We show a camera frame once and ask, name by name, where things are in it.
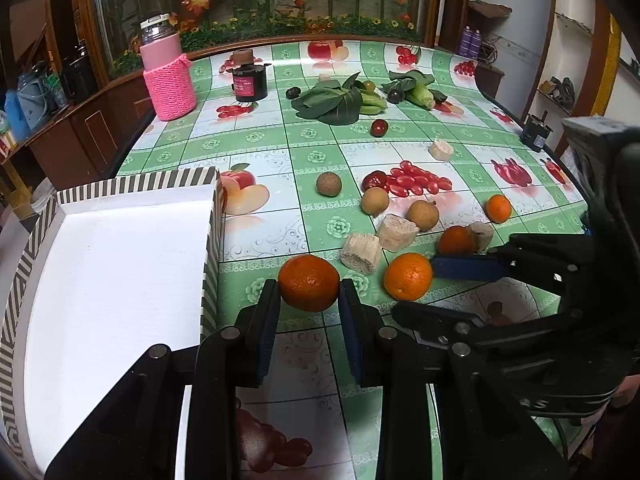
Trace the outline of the brown round fruit front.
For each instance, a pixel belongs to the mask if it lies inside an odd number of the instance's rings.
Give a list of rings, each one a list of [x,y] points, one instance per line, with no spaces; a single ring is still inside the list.
[[[416,200],[407,210],[406,219],[414,223],[421,232],[431,231],[439,222],[439,210],[427,200]]]

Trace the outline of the black device on table edge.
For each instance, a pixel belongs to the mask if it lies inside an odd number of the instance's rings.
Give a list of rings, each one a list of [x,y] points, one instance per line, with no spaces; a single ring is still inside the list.
[[[552,133],[552,129],[544,122],[546,116],[547,112],[544,112],[541,118],[529,114],[520,133],[520,141],[536,153],[544,149]]]

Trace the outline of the dark avocado left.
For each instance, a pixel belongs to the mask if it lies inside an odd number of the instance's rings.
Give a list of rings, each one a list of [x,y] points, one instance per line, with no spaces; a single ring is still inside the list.
[[[291,87],[285,91],[285,96],[288,100],[294,100],[297,99],[301,93],[298,87]]]

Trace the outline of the black jar with red label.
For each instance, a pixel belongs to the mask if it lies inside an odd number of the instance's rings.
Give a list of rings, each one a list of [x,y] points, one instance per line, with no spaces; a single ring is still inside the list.
[[[268,96],[267,67],[252,49],[232,54],[232,89],[239,102],[257,102]]]

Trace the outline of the corn with green husk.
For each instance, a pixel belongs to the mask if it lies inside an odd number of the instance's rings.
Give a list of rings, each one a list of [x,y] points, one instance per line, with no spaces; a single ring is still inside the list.
[[[425,84],[417,82],[414,87],[406,93],[406,99],[415,106],[432,110],[436,104],[433,93],[428,90]]]

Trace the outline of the green fruit-print tablecloth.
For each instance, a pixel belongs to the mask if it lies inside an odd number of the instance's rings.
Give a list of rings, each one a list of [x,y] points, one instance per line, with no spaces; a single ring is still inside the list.
[[[429,200],[439,222],[416,236],[412,252],[434,256],[450,226],[485,222],[485,204],[502,194],[511,218],[492,228],[492,244],[514,233],[577,233],[585,203],[546,154],[521,144],[520,129],[480,94],[468,61],[424,48],[372,41],[315,41],[260,47],[268,96],[255,105],[235,101],[231,58],[196,61],[191,77],[198,97],[186,117],[154,120],[120,166],[124,176],[214,166],[239,189],[224,219],[224,253],[215,326],[232,323],[254,304],[265,281],[286,260],[311,254],[338,268],[365,304],[390,315],[382,270],[361,274],[342,266],[352,233],[375,234],[380,218],[360,208],[362,179],[374,170],[390,180],[389,214],[403,217],[416,200]],[[381,87],[390,73],[418,70],[434,77],[445,102],[432,110],[390,104],[388,131],[370,135],[371,116],[330,126],[296,116],[285,96],[322,79],[358,79]],[[428,149],[436,139],[454,148],[449,162]],[[319,174],[342,179],[335,197],[316,190]],[[307,313],[283,306],[269,373],[261,387],[236,394],[243,434],[262,444],[243,460],[247,479],[371,479],[378,458],[382,396],[357,386],[349,371],[337,308]]]

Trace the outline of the green leafy vegetable bunch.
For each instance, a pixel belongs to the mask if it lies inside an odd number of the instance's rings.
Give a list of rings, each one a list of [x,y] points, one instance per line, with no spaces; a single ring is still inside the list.
[[[347,126],[358,122],[362,97],[356,86],[359,72],[343,82],[319,80],[313,87],[292,99],[296,116],[314,119],[330,126]]]

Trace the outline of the blue bag on shelf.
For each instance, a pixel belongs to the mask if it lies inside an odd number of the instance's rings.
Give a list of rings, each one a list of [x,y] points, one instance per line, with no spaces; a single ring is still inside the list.
[[[4,111],[14,140],[26,141],[47,122],[51,113],[43,79],[34,72],[21,73],[17,88],[6,90]]]

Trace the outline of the purple bottles on shelf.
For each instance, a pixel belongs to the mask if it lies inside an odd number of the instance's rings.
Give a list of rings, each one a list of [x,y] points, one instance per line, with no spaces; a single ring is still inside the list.
[[[465,58],[476,60],[482,46],[482,35],[478,30],[466,26],[460,38],[458,53]]]

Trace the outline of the brown round fruit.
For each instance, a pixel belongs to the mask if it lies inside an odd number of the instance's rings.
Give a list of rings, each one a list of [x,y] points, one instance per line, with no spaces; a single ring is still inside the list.
[[[407,210],[406,219],[414,223],[421,232],[431,231],[439,222],[439,210],[427,200],[416,200]]]
[[[386,211],[390,198],[384,188],[367,188],[361,197],[360,208],[371,217],[376,217]]]

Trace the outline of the dark red apple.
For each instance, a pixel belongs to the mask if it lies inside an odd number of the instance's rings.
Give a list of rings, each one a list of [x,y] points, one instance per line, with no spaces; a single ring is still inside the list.
[[[374,170],[367,174],[361,182],[361,189],[366,192],[369,188],[382,188],[388,192],[388,175],[381,170]]]

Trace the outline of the green bananas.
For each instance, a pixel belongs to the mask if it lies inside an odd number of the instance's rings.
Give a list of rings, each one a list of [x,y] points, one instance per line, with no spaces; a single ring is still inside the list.
[[[379,96],[377,93],[361,91],[361,105],[360,105],[360,114],[361,115],[378,115],[382,114],[387,110],[387,102],[386,99],[383,99],[382,96]]]

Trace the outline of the dark red plum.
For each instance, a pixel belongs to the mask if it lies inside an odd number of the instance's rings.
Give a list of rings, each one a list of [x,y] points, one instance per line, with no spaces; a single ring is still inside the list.
[[[388,122],[384,119],[377,119],[372,122],[370,127],[370,135],[376,138],[382,138],[388,131]]]

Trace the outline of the pink bottle with knit sleeve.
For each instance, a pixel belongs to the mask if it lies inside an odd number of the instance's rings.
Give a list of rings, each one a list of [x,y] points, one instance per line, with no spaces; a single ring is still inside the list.
[[[196,107],[190,67],[168,13],[140,23],[143,78],[157,117],[163,122],[186,116]]]

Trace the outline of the orange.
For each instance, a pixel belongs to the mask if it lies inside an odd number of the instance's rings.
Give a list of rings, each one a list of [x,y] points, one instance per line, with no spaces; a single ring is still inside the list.
[[[445,256],[472,255],[476,251],[473,233],[465,226],[450,226],[437,242],[437,252]]]
[[[406,252],[388,265],[383,285],[396,300],[416,301],[427,293],[432,281],[430,260],[416,252]]]
[[[495,194],[488,198],[485,204],[485,212],[491,222],[501,224],[511,218],[512,205],[506,196]]]
[[[290,307],[321,312],[334,304],[340,288],[340,274],[322,258],[299,255],[280,267],[278,284],[282,299]]]

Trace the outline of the white box with striped rim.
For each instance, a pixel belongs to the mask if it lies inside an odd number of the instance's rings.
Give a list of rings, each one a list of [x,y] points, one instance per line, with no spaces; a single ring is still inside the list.
[[[1,420],[36,478],[153,344],[215,326],[215,167],[132,174],[56,192],[18,259],[1,321]]]

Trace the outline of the brown round fruit middle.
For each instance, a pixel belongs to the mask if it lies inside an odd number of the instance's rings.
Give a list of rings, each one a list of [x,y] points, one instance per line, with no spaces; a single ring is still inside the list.
[[[361,197],[360,208],[371,217],[376,217],[386,211],[390,198],[384,188],[367,188]]]

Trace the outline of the orange behind gripper finger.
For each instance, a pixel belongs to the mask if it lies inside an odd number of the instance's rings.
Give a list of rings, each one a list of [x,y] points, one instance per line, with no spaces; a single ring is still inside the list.
[[[465,226],[450,226],[437,242],[437,252],[445,256],[472,255],[476,251],[473,233]]]

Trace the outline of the brown kiwi-like fruit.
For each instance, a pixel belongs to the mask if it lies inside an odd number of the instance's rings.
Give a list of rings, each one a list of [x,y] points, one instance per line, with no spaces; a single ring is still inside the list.
[[[319,174],[316,181],[317,192],[326,197],[335,197],[341,193],[342,179],[335,172],[327,171]]]

